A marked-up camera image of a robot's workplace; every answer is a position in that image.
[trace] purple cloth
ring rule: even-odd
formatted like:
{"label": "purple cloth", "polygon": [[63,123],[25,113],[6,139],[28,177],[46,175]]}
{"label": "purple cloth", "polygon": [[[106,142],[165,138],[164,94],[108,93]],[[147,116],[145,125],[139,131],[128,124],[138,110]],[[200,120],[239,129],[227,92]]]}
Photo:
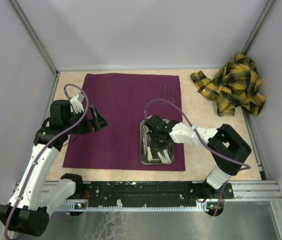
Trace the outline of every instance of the purple cloth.
{"label": "purple cloth", "polygon": [[[185,171],[184,147],[174,144],[175,160],[166,165],[144,165],[141,162],[140,123],[144,119],[144,107],[153,99],[173,99],[181,108],[181,89],[178,76],[139,74],[87,74],[83,90],[89,104],[110,122],[110,126],[98,132],[78,136],[70,143],[63,163],[64,168],[121,169]],[[147,114],[162,119],[182,121],[182,115],[174,107],[154,102]]]}

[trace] plaid cloth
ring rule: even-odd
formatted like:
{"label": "plaid cloth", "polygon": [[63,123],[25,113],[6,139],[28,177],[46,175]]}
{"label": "plaid cloth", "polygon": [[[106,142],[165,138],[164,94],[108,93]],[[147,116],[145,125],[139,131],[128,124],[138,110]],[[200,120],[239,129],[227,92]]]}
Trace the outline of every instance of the plaid cloth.
{"label": "plaid cloth", "polygon": [[265,96],[258,93],[262,85],[255,62],[241,53],[235,62],[228,62],[215,74],[213,80],[202,71],[191,74],[198,92],[217,102],[217,115],[235,115],[235,107],[242,106],[250,113],[258,115],[265,103]]}

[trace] gray floor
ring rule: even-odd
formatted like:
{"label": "gray floor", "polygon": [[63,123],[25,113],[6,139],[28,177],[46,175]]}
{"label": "gray floor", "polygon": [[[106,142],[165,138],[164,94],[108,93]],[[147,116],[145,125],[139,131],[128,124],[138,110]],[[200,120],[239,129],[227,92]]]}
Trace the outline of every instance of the gray floor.
{"label": "gray floor", "polygon": [[51,219],[41,237],[23,240],[279,240],[267,202],[228,202],[220,217],[204,212],[89,212]]}

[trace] table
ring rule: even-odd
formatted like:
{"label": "table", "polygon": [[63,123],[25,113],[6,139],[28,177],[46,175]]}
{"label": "table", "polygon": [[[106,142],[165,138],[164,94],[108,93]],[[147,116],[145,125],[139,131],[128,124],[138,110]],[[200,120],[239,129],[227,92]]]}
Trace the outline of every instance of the table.
{"label": "table", "polygon": [[[66,99],[63,87],[67,83],[83,86],[83,81],[87,73],[123,73],[123,74],[145,74],[145,75],[175,75],[179,76],[182,95],[182,110],[190,121],[200,127],[218,128],[222,124],[231,125],[242,138],[250,145],[251,140],[245,123],[242,109],[236,108],[235,116],[226,115],[219,117],[216,114],[216,103],[212,102],[197,92],[190,74],[198,72],[199,69],[169,69],[169,70],[116,70],[116,71],[75,71],[62,72],[55,92],[54,100]],[[212,78],[217,69],[205,69],[204,74]],[[68,88],[72,96],[78,91],[75,88]],[[184,145],[185,171],[140,171],[140,170],[109,170],[109,169],[82,169],[63,168],[67,146],[63,147],[60,154],[54,161],[47,176],[47,181],[58,181],[65,173],[81,175],[84,181],[203,181],[215,166],[212,155],[202,147]],[[254,152],[248,157],[247,164],[252,168],[239,172],[231,180],[261,180],[258,164]]]}

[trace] wooden table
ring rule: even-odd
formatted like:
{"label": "wooden table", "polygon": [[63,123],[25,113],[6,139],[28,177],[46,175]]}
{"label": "wooden table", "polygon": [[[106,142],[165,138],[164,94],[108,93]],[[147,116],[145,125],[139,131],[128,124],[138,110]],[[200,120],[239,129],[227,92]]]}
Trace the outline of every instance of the wooden table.
{"label": "wooden table", "polygon": [[[219,117],[216,114],[216,103],[205,99],[197,92],[190,74],[199,70],[130,70],[130,71],[91,71],[91,72],[62,72],[56,89],[54,100],[66,99],[63,87],[67,83],[82,87],[87,73],[124,73],[124,74],[154,74],[179,76],[182,95],[182,109],[190,121],[200,127],[218,128],[222,124],[230,124],[245,141],[252,146],[247,131],[242,109],[236,108],[235,116],[226,115]],[[212,78],[217,69],[205,69],[203,72]],[[72,96],[78,91],[72,87],[68,88]],[[47,181],[58,181],[64,173],[78,174],[84,181],[202,181],[213,169],[215,161],[209,151],[202,147],[184,145],[185,171],[140,171],[140,170],[108,170],[108,169],[83,169],[63,168],[67,146],[63,147],[61,153],[52,165],[47,176]],[[258,165],[254,153],[251,153],[246,161],[252,168],[245,170],[231,178],[231,180],[261,180]]]}

